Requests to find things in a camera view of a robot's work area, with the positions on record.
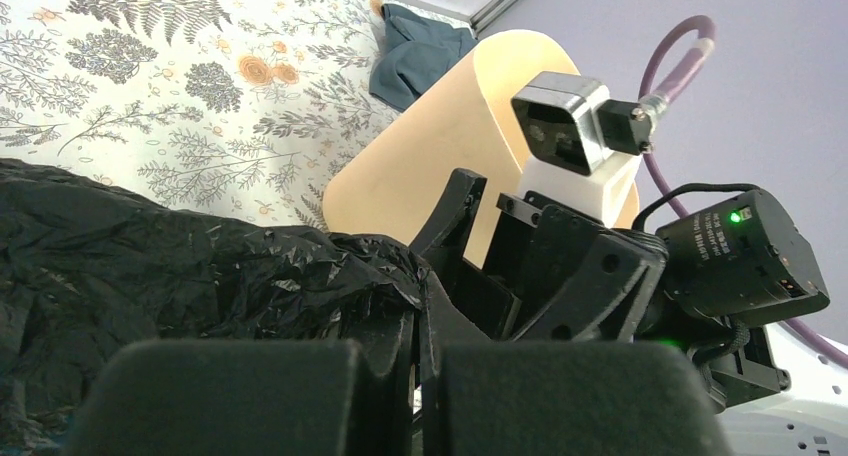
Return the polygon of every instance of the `black foam pad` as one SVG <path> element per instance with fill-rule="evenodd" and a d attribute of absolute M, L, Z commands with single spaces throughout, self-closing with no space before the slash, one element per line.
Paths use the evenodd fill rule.
<path fill-rule="evenodd" d="M 352 342 L 128 346 L 93 385 L 63 454 L 371 454 L 363 371 Z"/>
<path fill-rule="evenodd" d="M 702 380 L 668 346 L 450 345 L 443 362 L 452 456 L 731 454 Z"/>

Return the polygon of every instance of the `floral bedsheet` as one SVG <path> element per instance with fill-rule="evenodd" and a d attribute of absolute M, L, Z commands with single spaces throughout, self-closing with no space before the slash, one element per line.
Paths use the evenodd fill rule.
<path fill-rule="evenodd" d="M 380 5 L 0 0 L 0 155 L 326 228 L 327 182 L 397 117 L 368 94 Z"/>

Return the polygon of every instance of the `black cable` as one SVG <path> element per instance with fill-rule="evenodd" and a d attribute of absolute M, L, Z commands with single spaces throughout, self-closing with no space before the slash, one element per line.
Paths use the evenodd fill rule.
<path fill-rule="evenodd" d="M 692 362 L 698 367 L 703 369 L 709 366 L 712 361 L 739 351 L 751 340 L 751 331 L 748 330 L 748 326 L 745 323 L 736 318 L 729 319 L 730 328 L 733 330 L 732 338 L 718 347 L 702 349 L 695 353 L 692 356 Z"/>
<path fill-rule="evenodd" d="M 663 261 L 668 261 L 668 247 L 665 241 L 655 234 L 637 231 L 635 229 L 616 229 L 617 232 L 636 240 L 651 251 L 660 255 Z"/>
<path fill-rule="evenodd" d="M 632 228 L 635 231 L 645 231 L 645 222 L 648 220 L 648 217 L 653 214 L 654 211 L 659 209 L 662 205 L 668 203 L 672 199 L 680 196 L 681 194 L 686 193 L 734 193 L 734 192 L 745 192 L 745 191 L 754 191 L 760 189 L 759 186 L 754 184 L 706 184 L 706 183 L 689 183 L 680 186 L 677 189 L 671 190 L 668 194 L 663 195 L 660 199 L 654 201 L 649 204 L 645 209 L 643 209 L 637 216 L 636 219 L 633 220 Z"/>
<path fill-rule="evenodd" d="M 700 372 L 701 377 L 704 378 L 704 384 L 706 384 L 707 389 L 711 389 L 713 387 L 713 370 L 710 369 L 710 365 L 705 364 L 699 367 L 698 372 Z"/>

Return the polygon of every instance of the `screw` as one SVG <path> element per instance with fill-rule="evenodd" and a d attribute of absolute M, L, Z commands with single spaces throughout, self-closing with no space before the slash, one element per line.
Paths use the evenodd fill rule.
<path fill-rule="evenodd" d="M 780 371 L 778 371 L 777 384 L 780 387 L 781 391 L 786 391 L 792 386 L 792 379 L 789 377 L 789 373 L 787 373 L 785 369 L 781 369 Z"/>
<path fill-rule="evenodd" d="M 630 112 L 630 118 L 634 121 L 642 121 L 648 115 L 645 114 L 645 110 L 642 108 L 633 108 L 633 111 Z"/>

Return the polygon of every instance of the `blue cloth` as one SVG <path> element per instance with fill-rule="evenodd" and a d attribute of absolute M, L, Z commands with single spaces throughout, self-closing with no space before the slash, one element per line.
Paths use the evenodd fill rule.
<path fill-rule="evenodd" d="M 467 28 L 422 18 L 394 4 L 383 5 L 385 55 L 371 73 L 369 91 L 405 110 L 477 44 Z"/>

